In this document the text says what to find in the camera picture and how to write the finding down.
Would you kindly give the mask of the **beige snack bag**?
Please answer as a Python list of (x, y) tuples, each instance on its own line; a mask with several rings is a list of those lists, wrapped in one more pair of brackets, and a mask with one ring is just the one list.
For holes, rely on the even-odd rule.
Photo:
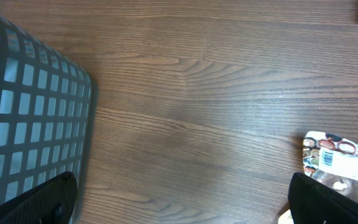
[[(358, 202), (358, 144), (320, 131), (303, 139), (303, 174)], [(294, 223), (290, 208), (279, 223)]]

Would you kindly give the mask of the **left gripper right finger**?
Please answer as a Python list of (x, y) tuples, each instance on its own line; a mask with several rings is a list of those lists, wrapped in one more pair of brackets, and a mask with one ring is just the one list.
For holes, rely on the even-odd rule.
[(294, 224), (358, 224), (358, 202), (296, 172), (288, 189)]

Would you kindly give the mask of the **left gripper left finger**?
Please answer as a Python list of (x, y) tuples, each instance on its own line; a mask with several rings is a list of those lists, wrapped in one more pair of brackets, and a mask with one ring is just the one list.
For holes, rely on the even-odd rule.
[(0, 224), (68, 224), (78, 186), (67, 171), (0, 205)]

